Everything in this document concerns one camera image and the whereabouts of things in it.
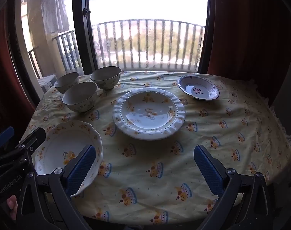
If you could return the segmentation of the person's hand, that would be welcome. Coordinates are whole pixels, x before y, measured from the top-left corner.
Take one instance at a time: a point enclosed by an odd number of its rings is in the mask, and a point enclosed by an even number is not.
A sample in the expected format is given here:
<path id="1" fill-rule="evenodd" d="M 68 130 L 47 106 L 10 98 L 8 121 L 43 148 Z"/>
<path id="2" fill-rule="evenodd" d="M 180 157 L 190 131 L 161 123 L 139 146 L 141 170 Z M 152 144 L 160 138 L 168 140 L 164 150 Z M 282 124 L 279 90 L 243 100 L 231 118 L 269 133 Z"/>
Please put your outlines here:
<path id="1" fill-rule="evenodd" d="M 16 220 L 16 213 L 17 213 L 17 208 L 18 208 L 18 203 L 16 200 L 16 196 L 12 195 L 6 200 L 7 206 L 9 207 L 9 215 L 12 220 Z"/>

